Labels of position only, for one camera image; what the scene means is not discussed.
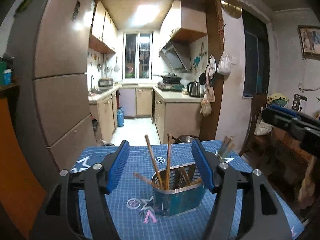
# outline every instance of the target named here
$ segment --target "wooden chair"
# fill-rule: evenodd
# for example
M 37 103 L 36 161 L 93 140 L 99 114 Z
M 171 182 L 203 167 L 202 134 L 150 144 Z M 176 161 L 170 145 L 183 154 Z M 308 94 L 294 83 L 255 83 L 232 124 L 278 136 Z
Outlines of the wooden chair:
M 265 108 L 267 103 L 266 95 L 254 95 L 251 99 L 251 123 L 250 128 L 247 133 L 246 139 L 244 140 L 244 144 L 239 153 L 239 156 L 242 156 L 244 153 L 248 151 L 253 151 L 252 147 L 257 145 L 262 150 L 262 156 L 258 161 L 257 168 L 260 167 L 263 157 L 267 154 L 267 149 L 270 146 L 270 133 L 263 136 L 254 135 L 254 130 L 256 128 L 257 120 L 259 114 L 261 112 L 261 107 Z

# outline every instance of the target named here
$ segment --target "green container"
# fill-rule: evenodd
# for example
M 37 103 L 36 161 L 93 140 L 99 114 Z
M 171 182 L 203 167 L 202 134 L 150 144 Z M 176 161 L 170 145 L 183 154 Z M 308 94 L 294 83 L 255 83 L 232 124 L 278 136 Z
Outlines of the green container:
M 0 86 L 4 85 L 3 72 L 7 68 L 7 63 L 4 61 L 0 62 Z

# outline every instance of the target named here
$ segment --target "blue gripper pad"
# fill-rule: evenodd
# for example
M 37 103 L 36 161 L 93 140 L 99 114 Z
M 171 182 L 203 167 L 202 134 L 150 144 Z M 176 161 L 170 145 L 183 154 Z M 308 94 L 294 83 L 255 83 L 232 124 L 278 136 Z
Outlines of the blue gripper pad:
M 127 163 L 129 153 L 129 142 L 123 140 L 120 146 L 118 147 L 118 150 L 115 153 L 113 153 L 116 155 L 116 158 L 112 163 L 110 170 L 108 171 L 108 184 L 106 188 L 109 193 L 111 193 L 118 186 L 124 167 Z
M 212 191 L 214 188 L 213 171 L 204 156 L 204 148 L 199 144 L 201 144 L 201 142 L 197 139 L 192 142 L 191 153 L 195 159 L 203 185 Z

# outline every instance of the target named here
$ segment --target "kitchen counter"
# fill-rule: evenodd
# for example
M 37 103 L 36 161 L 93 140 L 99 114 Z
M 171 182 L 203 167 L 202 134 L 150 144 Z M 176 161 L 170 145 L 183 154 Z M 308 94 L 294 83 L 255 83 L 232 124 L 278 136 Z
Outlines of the kitchen counter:
M 161 91 L 156 85 L 152 88 L 165 103 L 201 103 L 202 101 L 202 98 L 190 97 L 181 92 Z
M 88 96 L 89 105 L 95 105 L 98 102 L 102 101 L 103 99 L 111 96 L 111 94 L 119 89 L 135 89 L 135 88 L 153 88 L 155 84 L 117 84 L 114 85 L 112 89 L 109 89 L 108 91 L 104 92 L 100 95 L 95 96 Z

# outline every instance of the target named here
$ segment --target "picture frame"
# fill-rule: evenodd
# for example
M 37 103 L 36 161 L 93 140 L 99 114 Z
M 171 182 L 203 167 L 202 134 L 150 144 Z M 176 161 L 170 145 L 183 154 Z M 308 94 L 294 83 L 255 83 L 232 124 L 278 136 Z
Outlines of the picture frame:
M 298 33 L 302 56 L 320 60 L 320 26 L 299 25 Z

